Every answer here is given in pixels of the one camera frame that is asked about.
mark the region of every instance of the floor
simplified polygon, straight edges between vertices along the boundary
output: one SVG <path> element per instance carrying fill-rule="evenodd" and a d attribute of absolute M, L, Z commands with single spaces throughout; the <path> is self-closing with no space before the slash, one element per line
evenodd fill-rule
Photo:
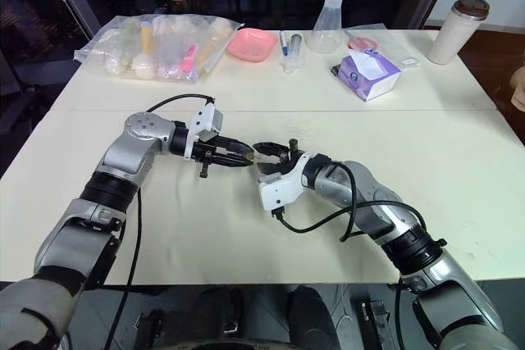
<path fill-rule="evenodd" d="M 525 280 L 497 280 L 481 282 L 480 285 L 493 300 L 504 321 L 506 334 L 519 348 L 525 348 Z M 358 329 L 357 317 L 352 301 L 369 294 L 371 300 L 382 300 L 386 310 L 393 312 L 395 293 L 386 284 L 314 284 L 322 296 L 343 350 L 362 350 L 363 342 Z M 294 285 L 252 285 L 244 286 L 243 292 L 250 294 L 247 315 L 246 338 L 288 341 L 288 325 L 285 318 L 285 300 Z M 153 309 L 180 311 L 189 308 L 193 300 L 207 286 L 173 286 L 157 296 L 132 293 L 121 318 L 112 349 L 132 349 L 137 330 L 135 322 L 141 314 Z M 116 290 L 94 290 L 83 293 L 79 307 L 70 324 L 71 340 L 75 348 L 95 350 L 103 347 L 108 328 L 121 299 Z M 407 349 L 431 350 L 412 312 L 414 296 L 404 292 L 401 298 L 401 320 L 404 343 Z M 395 341 L 393 318 L 390 332 Z"/>

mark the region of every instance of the purple box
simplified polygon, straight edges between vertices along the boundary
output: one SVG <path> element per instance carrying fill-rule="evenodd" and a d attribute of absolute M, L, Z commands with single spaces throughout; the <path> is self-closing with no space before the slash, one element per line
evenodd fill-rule
<path fill-rule="evenodd" d="M 376 50 L 349 50 L 341 61 L 337 77 L 367 102 L 394 88 L 401 70 Z"/>

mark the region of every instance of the robotic arm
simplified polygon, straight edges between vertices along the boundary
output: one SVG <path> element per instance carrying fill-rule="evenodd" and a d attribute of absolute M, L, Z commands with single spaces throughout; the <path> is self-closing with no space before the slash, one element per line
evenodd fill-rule
<path fill-rule="evenodd" d="M 285 205 L 307 190 L 338 207 L 350 205 L 349 175 L 329 157 L 301 152 L 296 140 L 290 140 L 290 148 L 275 143 L 253 147 L 279 158 L 278 163 L 258 165 L 263 174 L 259 193 L 266 211 L 282 217 Z M 354 175 L 357 204 L 402 201 L 365 166 L 355 161 L 343 164 Z M 435 348 L 517 349 L 502 334 L 501 319 L 490 299 L 444 249 L 446 242 L 434 241 L 406 208 L 363 207 L 357 211 L 355 224 L 383 249 L 404 284 L 417 294 L 414 313 Z"/>
<path fill-rule="evenodd" d="M 34 276 L 0 293 L 0 347 L 53 348 L 68 326 L 80 293 L 104 282 L 121 240 L 114 234 L 126 222 L 126 210 L 158 154 L 172 153 L 208 166 L 248 166 L 253 149 L 219 136 L 222 114 L 213 103 L 196 114 L 189 128 L 151 112 L 126 120 L 124 132 L 106 151 L 84 191 L 71 202 L 35 259 Z M 517 349 L 503 334 L 491 301 L 405 208 L 385 203 L 401 199 L 354 161 L 344 165 L 356 180 L 321 154 L 274 143 L 254 147 L 277 156 L 278 163 L 259 163 L 264 176 L 259 192 L 265 210 L 282 215 L 286 204 L 313 190 L 338 207 L 353 198 L 369 206 L 358 210 L 355 224 L 368 234 L 399 269 L 404 283 L 418 295 L 414 312 L 427 339 L 448 350 Z"/>
<path fill-rule="evenodd" d="M 0 347 L 53 348 L 80 293 L 103 284 L 121 244 L 114 233 L 157 155 L 172 153 L 208 166 L 249 166 L 253 149 L 219 136 L 222 114 L 208 102 L 189 128 L 150 112 L 130 116 L 79 198 L 71 201 L 40 247 L 34 276 L 0 293 Z"/>

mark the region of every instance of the silver arm segment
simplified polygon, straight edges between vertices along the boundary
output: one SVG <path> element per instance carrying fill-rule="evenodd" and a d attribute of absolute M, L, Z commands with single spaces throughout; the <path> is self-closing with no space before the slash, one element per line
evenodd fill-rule
<path fill-rule="evenodd" d="M 259 180 L 265 209 L 282 210 L 286 203 L 293 202 L 299 196 L 285 198 L 282 204 L 272 201 L 273 205 L 268 209 L 265 196 L 272 190 L 278 190 L 281 196 L 294 196 L 284 190 L 286 182 L 283 182 L 286 180 L 289 183 L 292 176 L 296 192 L 313 189 L 338 207 L 349 206 L 352 191 L 347 173 L 332 165 L 331 160 L 323 155 L 318 158 L 306 152 L 299 151 L 299 154 L 308 157 L 309 161 L 297 161 L 301 174 L 296 175 L 294 167 L 285 175 L 266 175 Z M 362 164 L 355 161 L 344 164 L 355 178 L 357 204 L 379 200 L 402 202 L 395 192 L 378 183 Z M 443 248 L 445 241 L 434 241 L 410 211 L 388 205 L 363 207 L 357 210 L 355 224 L 381 246 L 401 272 L 404 283 L 418 295 L 414 311 L 429 342 L 439 346 L 448 335 L 461 329 L 461 335 L 454 334 L 453 339 L 443 341 L 444 349 L 455 348 L 466 343 L 464 333 L 469 331 L 465 327 L 473 327 L 473 333 L 482 331 L 487 338 L 491 338 L 485 348 L 514 349 L 501 333 L 503 325 L 491 300 Z"/>
<path fill-rule="evenodd" d="M 177 124 L 148 112 L 126 120 L 124 131 L 104 154 L 80 198 L 70 203 L 44 240 L 35 258 L 35 275 L 0 292 L 0 348 L 23 342 L 52 348 L 60 340 L 80 293 L 106 279 L 120 246 L 113 233 L 125 223 L 127 207 L 155 156 L 169 152 L 183 156 L 190 141 L 191 157 L 206 166 L 212 162 L 225 166 L 251 164 L 236 155 L 226 159 L 221 154 L 213 156 L 217 145 L 209 141 L 220 132 L 221 121 L 222 114 L 212 103 L 194 116 L 192 126 L 201 127 L 191 130 L 182 122 Z M 178 139 L 174 141 L 177 127 Z M 225 138 L 217 143 L 242 152 L 247 147 Z"/>

